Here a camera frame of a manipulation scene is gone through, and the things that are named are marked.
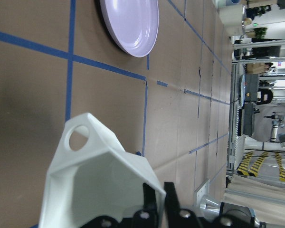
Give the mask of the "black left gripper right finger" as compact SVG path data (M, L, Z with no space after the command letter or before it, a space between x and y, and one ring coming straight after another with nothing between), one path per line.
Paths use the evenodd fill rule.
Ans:
M165 212L169 228L202 228L203 225L195 213L180 206L173 182L164 182Z

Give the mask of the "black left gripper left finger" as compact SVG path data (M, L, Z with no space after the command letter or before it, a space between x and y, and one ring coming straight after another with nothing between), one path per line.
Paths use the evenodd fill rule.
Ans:
M157 209L155 190L143 183L143 205L137 209L131 221L131 228L158 228L160 216Z

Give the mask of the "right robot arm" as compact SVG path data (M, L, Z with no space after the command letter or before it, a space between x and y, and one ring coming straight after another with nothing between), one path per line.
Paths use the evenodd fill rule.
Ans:
M251 208L239 206L231 203L217 201L210 195L203 195L198 208L201 211L202 216L207 221L213 221L218 216L230 215L234 216L244 222L253 225L254 227L259 227L259 221L256 217L255 211Z

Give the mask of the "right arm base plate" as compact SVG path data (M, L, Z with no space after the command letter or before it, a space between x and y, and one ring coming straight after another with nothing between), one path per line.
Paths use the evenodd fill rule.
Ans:
M194 206L199 209L205 208L206 198L209 194L209 183L210 180L206 179L195 191L194 191Z

